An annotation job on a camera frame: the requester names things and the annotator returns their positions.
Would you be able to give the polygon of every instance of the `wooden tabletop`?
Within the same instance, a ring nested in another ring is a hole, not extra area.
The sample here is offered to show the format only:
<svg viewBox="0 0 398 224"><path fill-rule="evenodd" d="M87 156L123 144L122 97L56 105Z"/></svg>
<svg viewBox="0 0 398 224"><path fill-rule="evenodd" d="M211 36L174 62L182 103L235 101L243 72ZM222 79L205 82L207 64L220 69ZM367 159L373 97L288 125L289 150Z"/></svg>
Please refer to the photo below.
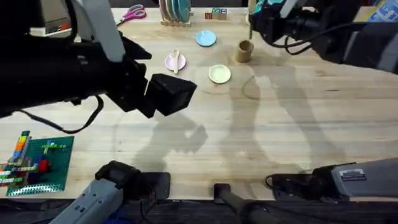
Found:
<svg viewBox="0 0 398 224"><path fill-rule="evenodd" d="M115 17L125 11L115 9ZM188 65L178 77L198 85L190 106L147 119L138 111L124 113L104 96L103 112L75 135L65 191L25 197L75 198L102 165L117 160L142 171L170 172L170 198L210 199L213 184L227 182L242 197L273 199L262 184L269 174L398 156L396 75L324 62L311 51L291 57L258 34L252 60L238 64L233 52L248 37L246 9L230 9L227 21L206 21L204 11L194 10L191 28L162 26L159 9L147 9L146 19L119 28L152 53L152 60L142 61L147 78L174 76L164 58L174 49L184 54ZM195 42L205 29L217 35L209 48ZM224 85L208 78L217 63L232 73ZM57 103L28 111L76 129L95 107L89 98L80 106ZM34 138L64 136L19 113L0 119L0 125L0 162L11 156L25 129Z"/></svg>

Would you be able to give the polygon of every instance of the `lego brick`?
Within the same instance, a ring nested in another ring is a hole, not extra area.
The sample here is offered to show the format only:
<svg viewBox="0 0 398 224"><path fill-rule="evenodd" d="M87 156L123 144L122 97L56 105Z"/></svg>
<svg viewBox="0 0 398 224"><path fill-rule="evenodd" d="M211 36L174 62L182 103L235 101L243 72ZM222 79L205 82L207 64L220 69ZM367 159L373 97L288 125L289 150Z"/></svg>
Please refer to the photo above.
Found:
<svg viewBox="0 0 398 224"><path fill-rule="evenodd" d="M42 146L47 144L49 145L51 142L54 142L54 145L57 145L58 147L62 146L62 148L49 149L47 154L44 156L45 159L49 161L49 164L51 164L50 172L40 173L39 175L39 173L36 173L39 168L38 166L35 170L25 172L23 181L26 182L28 180L28 182L23 184L26 185L8 186L6 196L56 192L65 189L70 155L73 147L73 137L33 139L28 145L25 158L31 158L33 163L40 163L44 152L44 148L42 148ZM37 181L31 182L30 176L34 176L36 174L38 176Z"/></svg>

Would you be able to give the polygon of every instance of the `wooden cup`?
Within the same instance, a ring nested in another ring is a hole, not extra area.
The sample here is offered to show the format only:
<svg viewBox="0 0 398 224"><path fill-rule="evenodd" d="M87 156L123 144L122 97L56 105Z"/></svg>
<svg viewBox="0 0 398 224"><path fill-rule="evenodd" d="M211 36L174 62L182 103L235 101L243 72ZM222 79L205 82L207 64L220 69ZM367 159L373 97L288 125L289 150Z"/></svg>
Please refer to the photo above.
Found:
<svg viewBox="0 0 398 224"><path fill-rule="evenodd" d="M250 40L240 41L235 52L235 60L239 63L249 62L253 48L253 43Z"/></svg>

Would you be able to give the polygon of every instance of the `pink scissors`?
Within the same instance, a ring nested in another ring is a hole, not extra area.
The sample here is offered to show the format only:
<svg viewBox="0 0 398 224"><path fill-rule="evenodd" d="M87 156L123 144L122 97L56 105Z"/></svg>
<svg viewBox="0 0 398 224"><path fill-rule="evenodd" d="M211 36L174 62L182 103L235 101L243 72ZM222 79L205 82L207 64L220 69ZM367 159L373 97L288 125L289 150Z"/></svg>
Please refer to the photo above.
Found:
<svg viewBox="0 0 398 224"><path fill-rule="evenodd" d="M130 21L132 19L142 19L142 18L145 18L146 16L147 16L147 13L142 4L133 5L129 8L127 13L125 13L125 15L120 19L119 23L117 23L117 26L121 25L127 21Z"/></svg>

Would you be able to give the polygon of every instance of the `cable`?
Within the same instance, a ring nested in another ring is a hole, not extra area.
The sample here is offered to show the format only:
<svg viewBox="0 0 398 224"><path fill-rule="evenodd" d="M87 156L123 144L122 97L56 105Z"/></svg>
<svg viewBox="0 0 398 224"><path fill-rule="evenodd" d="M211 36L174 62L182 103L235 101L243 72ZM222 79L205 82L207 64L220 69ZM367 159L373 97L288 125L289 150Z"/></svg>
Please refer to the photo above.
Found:
<svg viewBox="0 0 398 224"><path fill-rule="evenodd" d="M95 96L95 98L98 101L98 106L97 108L94 110L94 112L90 115L90 117L88 118L87 122L85 123L85 125L83 125L83 127L81 127L80 129L77 130L65 130L63 127L59 126L58 124L55 124L52 121L49 121L45 118L41 118L39 116L36 116L34 114L31 114L27 111L24 110L19 110L18 112L24 113L26 114L30 119L33 119L34 121L38 121L40 123L46 124L52 128L55 128L63 133L66 134L76 134L79 133L80 131L84 130L85 128L87 128L93 121L94 119L97 117L97 115L101 112L101 110L104 108L104 101L102 100L102 98L100 96Z"/></svg>
<svg viewBox="0 0 398 224"><path fill-rule="evenodd" d="M268 183L268 180L269 180L270 178L272 178L272 174L266 176L266 178L264 179L264 183L265 183L265 185L266 185L269 189L273 190L273 189L274 189L274 186L272 186L271 184Z"/></svg>
<svg viewBox="0 0 398 224"><path fill-rule="evenodd" d="M365 24L366 24L366 22L350 22L350 23L346 23L346 24L340 24L340 25L338 25L338 26L335 26L335 27L329 28L329 29L327 29L327 30L321 31L321 32L319 32L319 33L317 33L317 34L314 34L313 36L311 36L311 37L309 37L309 38L307 38L307 39L298 41L298 42L293 43L293 44L285 44L285 45L274 44L274 43L270 43L270 42L267 41L267 39L266 39L266 37L265 37L265 34L262 34L261 37L262 37L262 39L263 39L267 44L269 44L270 46L273 46L273 47L276 47L276 48L283 48L283 49L284 49L284 48L286 48L286 47L296 47L296 46L300 46L300 45L305 44L305 43L307 43L307 42L309 42L309 41L311 41L311 40L313 40L313 39L316 39L316 38L318 38L318 37L320 37L320 36L322 36L322 35L325 35L325 34L327 34L327 33L329 33L329 32L332 32L332 31L335 31L335 30L338 30L338 29L342 29L342 28L349 27L349 26L365 25Z"/></svg>
<svg viewBox="0 0 398 224"><path fill-rule="evenodd" d="M287 45L287 43L288 43L288 41L289 41L289 38L290 38L289 36L286 36L286 38L285 38L285 45ZM303 49L298 50L298 51L296 51L296 52L291 52L291 51L289 50L288 47L285 47L285 50L286 50L286 52L287 52L288 54L294 56L294 55L299 55L299 54L305 52L306 50L310 49L311 47L312 47L312 44L310 44L310 45L308 45L308 46L304 47Z"/></svg>
<svg viewBox="0 0 398 224"><path fill-rule="evenodd" d="M141 224L144 220L145 220L147 223L149 223L149 224L154 224L153 222L151 222L150 220L148 220L148 219L146 218L146 216L147 216L148 213L155 207L155 205L157 205L156 191L155 191L150 185L147 185L147 186L151 189L151 191L152 191L152 193L153 193L153 196L154 196L154 203L153 203L153 204L146 210L146 212L144 213L144 209L143 209L144 201L143 201L143 200L140 201L139 210L140 210L140 213L141 213L141 221L139 222L139 224Z"/></svg>

